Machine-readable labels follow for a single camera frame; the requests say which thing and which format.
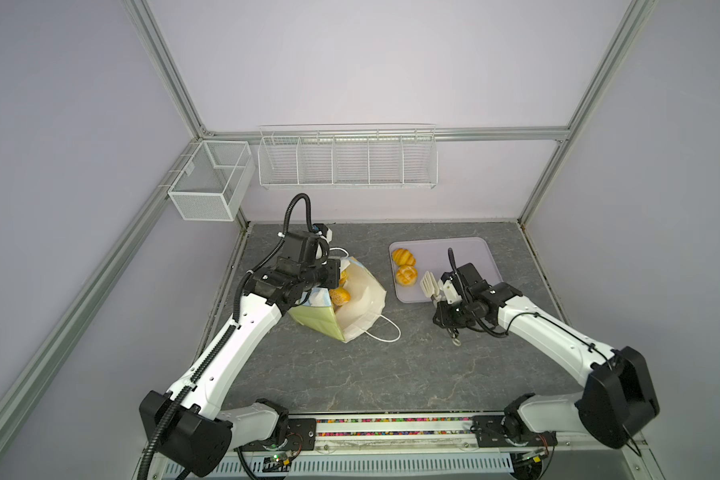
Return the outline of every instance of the ventilation grille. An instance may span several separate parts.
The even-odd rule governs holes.
[[[285,473],[262,473],[264,456],[248,458],[251,470],[259,477],[282,477]],[[179,475],[182,467],[169,463],[163,478],[171,480]],[[297,476],[419,476],[455,473],[512,473],[508,453],[448,453],[409,455],[325,455],[297,458],[289,477]],[[225,457],[206,478],[238,478],[246,474],[237,456]]]

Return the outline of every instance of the wire shelf rack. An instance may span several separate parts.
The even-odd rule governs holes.
[[[259,181],[265,188],[432,188],[438,182],[434,126],[262,130]]]
[[[248,142],[203,140],[168,195],[184,220],[234,221],[255,169]]]

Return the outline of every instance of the metal mounting plate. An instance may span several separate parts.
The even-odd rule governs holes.
[[[478,439],[478,447],[512,446],[504,437],[504,432],[501,427],[501,419],[503,417],[502,415],[476,415],[472,417],[474,436]],[[526,446],[543,447],[544,442],[542,442],[541,436],[544,436],[544,439],[547,440],[547,446],[557,445],[557,434],[555,432],[544,432],[532,437]]]
[[[315,449],[315,438],[316,438],[317,420],[314,418],[289,418],[288,419],[288,433],[286,434],[286,444],[282,448],[274,448],[278,452],[284,450],[298,450],[298,444],[304,439],[302,445],[302,452]],[[299,438],[296,435],[289,435],[290,433],[297,433],[301,436]],[[271,452],[273,451],[272,446],[268,442],[258,441],[251,442],[242,447],[244,452]]]

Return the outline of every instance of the white wall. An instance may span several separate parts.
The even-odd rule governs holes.
[[[0,398],[188,140],[118,0],[0,1]],[[190,363],[235,235],[169,206],[0,478],[133,473],[139,402]]]
[[[120,2],[0,1],[0,398],[187,141]]]
[[[659,3],[529,231],[573,324],[647,358],[666,478],[720,478],[720,0]]]
[[[153,0],[206,127],[565,125],[629,0]]]
[[[552,140],[441,142],[438,186],[310,190],[312,216],[327,220],[518,218],[549,161]],[[295,190],[265,190],[256,176],[242,202],[250,220],[282,221]]]
[[[146,442],[139,404],[192,363],[236,232],[168,206],[3,457],[0,479],[133,475]]]

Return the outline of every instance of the paper bag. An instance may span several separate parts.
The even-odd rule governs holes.
[[[344,288],[350,301],[334,312],[332,306],[295,306],[288,314],[304,326],[344,343],[371,328],[384,310],[387,291],[363,264],[349,257]]]

